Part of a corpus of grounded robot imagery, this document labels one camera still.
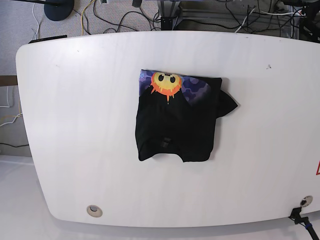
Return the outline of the dark round stand base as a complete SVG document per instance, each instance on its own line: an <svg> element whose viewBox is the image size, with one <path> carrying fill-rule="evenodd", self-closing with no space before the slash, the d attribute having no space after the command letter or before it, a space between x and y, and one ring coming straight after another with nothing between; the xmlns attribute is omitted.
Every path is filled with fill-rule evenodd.
<svg viewBox="0 0 320 240"><path fill-rule="evenodd" d="M74 5L74 0L46 0L44 14L51 21L62 21L72 13Z"/></svg>

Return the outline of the aluminium frame post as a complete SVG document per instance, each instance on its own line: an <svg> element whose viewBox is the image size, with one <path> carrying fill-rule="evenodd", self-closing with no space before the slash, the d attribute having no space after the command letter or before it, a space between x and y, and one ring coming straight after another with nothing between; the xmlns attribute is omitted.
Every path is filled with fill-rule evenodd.
<svg viewBox="0 0 320 240"><path fill-rule="evenodd" d="M157 0L160 15L160 28L162 31L173 31L182 19L180 0Z"/></svg>

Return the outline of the black T-shirt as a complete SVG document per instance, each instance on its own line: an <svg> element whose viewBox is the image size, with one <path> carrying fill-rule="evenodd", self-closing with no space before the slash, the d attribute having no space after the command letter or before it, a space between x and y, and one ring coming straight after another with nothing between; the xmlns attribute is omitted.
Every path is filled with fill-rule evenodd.
<svg viewBox="0 0 320 240"><path fill-rule="evenodd" d="M214 148L216 120L238 107L219 77L194 77L142 69L135 124L138 159L173 154L205 162Z"/></svg>

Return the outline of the black flat bar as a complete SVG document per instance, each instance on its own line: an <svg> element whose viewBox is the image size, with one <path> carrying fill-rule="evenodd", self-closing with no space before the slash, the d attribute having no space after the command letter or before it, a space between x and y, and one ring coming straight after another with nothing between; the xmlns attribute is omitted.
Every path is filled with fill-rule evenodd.
<svg viewBox="0 0 320 240"><path fill-rule="evenodd" d="M59 36L45 37L45 38L31 40L28 44L44 42L44 41L50 41L50 40L64 39L64 38L67 38L67 37L68 36L66 34L65 35L59 35Z"/></svg>

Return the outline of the metal table grommet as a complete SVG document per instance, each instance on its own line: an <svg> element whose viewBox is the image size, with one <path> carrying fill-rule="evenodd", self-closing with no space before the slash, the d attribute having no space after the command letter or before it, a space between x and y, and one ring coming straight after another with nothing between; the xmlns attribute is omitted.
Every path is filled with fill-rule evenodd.
<svg viewBox="0 0 320 240"><path fill-rule="evenodd" d="M312 201L313 201L313 196L308 195L300 201L300 207L305 208L305 207L309 206L312 203Z"/></svg>
<svg viewBox="0 0 320 240"><path fill-rule="evenodd" d="M103 211L100 207L96 205L89 205L86 208L87 213L94 218L100 218L103 215Z"/></svg>

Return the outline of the metal table grommet left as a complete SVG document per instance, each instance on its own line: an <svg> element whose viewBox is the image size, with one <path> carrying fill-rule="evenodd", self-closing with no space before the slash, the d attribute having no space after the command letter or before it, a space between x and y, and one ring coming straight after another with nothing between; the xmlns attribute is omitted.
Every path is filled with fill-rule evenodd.
<svg viewBox="0 0 320 240"><path fill-rule="evenodd" d="M89 205L86 208L87 213L94 218L100 218L103 215L103 211L100 207L96 205Z"/></svg>

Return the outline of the metal table grommet right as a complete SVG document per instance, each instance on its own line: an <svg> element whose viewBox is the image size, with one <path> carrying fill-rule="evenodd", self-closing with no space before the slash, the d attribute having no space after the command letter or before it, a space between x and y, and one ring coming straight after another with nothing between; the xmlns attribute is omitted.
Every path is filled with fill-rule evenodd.
<svg viewBox="0 0 320 240"><path fill-rule="evenodd" d="M300 201L300 207L305 208L305 207L309 206L312 203L312 201L313 201L313 196L308 195Z"/></svg>

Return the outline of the red warning triangle sticker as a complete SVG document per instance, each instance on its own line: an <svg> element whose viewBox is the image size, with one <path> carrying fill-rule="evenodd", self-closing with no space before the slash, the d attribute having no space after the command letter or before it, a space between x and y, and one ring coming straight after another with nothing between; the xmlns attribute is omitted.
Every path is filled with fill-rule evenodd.
<svg viewBox="0 0 320 240"><path fill-rule="evenodd" d="M318 163L317 170L316 170L316 176L318 175L320 175L320 161Z"/></svg>

